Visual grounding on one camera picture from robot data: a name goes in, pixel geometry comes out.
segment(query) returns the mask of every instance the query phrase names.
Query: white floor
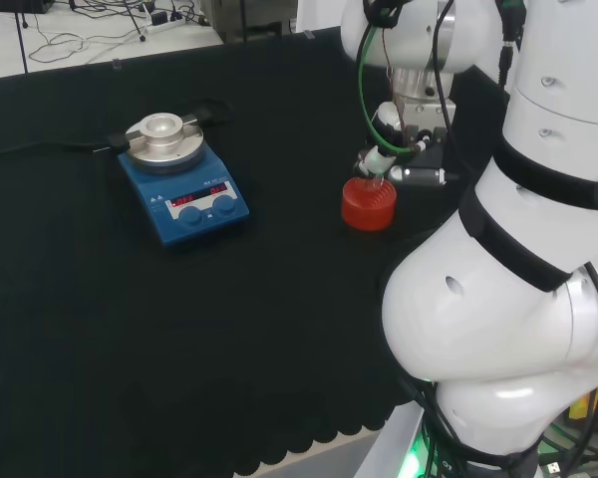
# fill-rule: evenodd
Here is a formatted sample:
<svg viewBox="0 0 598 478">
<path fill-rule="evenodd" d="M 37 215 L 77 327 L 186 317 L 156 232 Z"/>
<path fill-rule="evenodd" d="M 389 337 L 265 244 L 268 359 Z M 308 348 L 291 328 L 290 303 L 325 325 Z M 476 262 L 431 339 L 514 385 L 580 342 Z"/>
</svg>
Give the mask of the white floor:
<svg viewBox="0 0 598 478">
<path fill-rule="evenodd" d="M 175 6 L 190 5 L 189 1 L 174 0 Z M 170 8 L 170 0 L 156 0 L 156 6 Z M 29 28 L 22 31 L 23 43 L 27 55 L 32 54 L 36 49 L 45 45 L 47 41 L 36 29 L 36 19 L 33 15 L 25 15 Z M 51 39 L 55 33 L 71 32 L 83 37 L 92 35 L 105 35 L 119 37 L 126 33 L 122 39 L 97 38 L 101 42 L 122 42 L 123 45 L 114 43 L 100 44 L 90 43 L 88 48 L 82 52 L 74 53 L 70 58 L 59 60 L 53 63 L 39 63 L 27 58 L 29 72 L 52 70 L 56 68 L 74 67 L 86 63 L 108 62 L 114 58 L 131 58 L 158 53 L 173 52 L 177 50 L 188 50 L 191 48 L 220 45 L 221 40 L 215 31 L 210 27 L 200 27 L 192 22 L 183 26 L 173 28 L 153 35 L 146 35 L 147 40 L 140 42 L 139 35 L 135 32 L 135 26 L 129 17 L 116 15 L 108 18 L 91 19 L 73 12 L 69 5 L 56 3 L 43 15 L 37 15 L 40 22 L 40 30 Z M 142 27 L 144 20 L 137 19 L 138 25 Z M 71 37 L 63 37 L 56 40 L 61 42 Z M 77 42 L 64 43 L 62 45 L 44 48 L 33 58 L 39 61 L 51 61 L 69 55 L 72 50 L 80 48 Z M 24 73 L 22 55 L 18 42 L 18 33 L 13 14 L 0 13 L 0 77 L 19 75 Z"/>
</svg>

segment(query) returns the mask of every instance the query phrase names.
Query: red cap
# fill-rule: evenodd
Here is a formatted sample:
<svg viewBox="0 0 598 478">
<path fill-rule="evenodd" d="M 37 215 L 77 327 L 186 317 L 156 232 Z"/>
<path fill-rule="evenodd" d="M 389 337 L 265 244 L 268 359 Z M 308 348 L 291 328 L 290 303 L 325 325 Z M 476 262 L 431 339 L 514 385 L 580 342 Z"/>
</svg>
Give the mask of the red cap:
<svg viewBox="0 0 598 478">
<path fill-rule="evenodd" d="M 397 191 L 390 181 L 353 177 L 343 186 L 341 216 L 362 231 L 380 231 L 392 223 Z"/>
</svg>

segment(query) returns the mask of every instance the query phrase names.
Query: green cable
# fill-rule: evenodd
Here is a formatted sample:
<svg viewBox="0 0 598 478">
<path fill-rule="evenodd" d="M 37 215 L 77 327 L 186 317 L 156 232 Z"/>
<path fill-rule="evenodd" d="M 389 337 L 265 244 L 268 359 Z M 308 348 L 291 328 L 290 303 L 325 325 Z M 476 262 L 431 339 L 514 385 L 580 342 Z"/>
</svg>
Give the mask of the green cable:
<svg viewBox="0 0 598 478">
<path fill-rule="evenodd" d="M 368 115 L 368 110 L 366 109 L 366 102 L 363 98 L 363 66 L 366 63 L 366 56 L 368 55 L 368 50 L 370 49 L 370 44 L 372 43 L 372 39 L 374 38 L 375 33 L 377 33 L 377 27 L 372 27 L 370 29 L 370 32 L 368 33 L 366 43 L 363 46 L 361 61 L 359 62 L 359 95 L 361 97 L 361 106 L 363 108 L 364 117 L 366 119 L 366 127 L 370 132 L 370 135 L 374 139 L 375 143 L 379 146 L 382 146 L 384 149 L 387 149 L 393 155 L 398 156 L 402 154 L 411 154 L 413 151 L 409 147 L 397 147 L 393 144 L 388 143 L 372 125 L 372 119 Z"/>
</svg>

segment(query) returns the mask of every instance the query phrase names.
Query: green light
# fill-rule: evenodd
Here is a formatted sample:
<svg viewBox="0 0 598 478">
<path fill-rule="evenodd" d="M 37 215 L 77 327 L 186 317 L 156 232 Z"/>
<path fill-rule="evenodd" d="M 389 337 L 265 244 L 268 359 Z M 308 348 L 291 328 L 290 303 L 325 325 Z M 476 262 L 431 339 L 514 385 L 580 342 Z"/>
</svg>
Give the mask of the green light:
<svg viewBox="0 0 598 478">
<path fill-rule="evenodd" d="M 420 471 L 419 458 L 417 458 L 417 455 L 413 450 L 408 453 L 406 459 L 403 460 L 401 471 L 399 471 L 399 478 L 417 478 Z"/>
</svg>

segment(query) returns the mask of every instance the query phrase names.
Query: knob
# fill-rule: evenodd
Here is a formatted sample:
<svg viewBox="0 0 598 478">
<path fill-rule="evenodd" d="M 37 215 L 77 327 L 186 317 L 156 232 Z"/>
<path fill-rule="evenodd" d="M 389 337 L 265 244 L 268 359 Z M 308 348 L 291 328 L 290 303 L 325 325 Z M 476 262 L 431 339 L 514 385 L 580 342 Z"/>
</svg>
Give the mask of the knob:
<svg viewBox="0 0 598 478">
<path fill-rule="evenodd" d="M 219 214 L 227 216 L 235 210 L 235 200 L 232 197 L 223 194 L 212 201 L 212 208 Z"/>
<path fill-rule="evenodd" d="M 196 226 L 201 222 L 201 211 L 194 206 L 184 207 L 179 212 L 179 220 L 187 226 Z"/>
</svg>

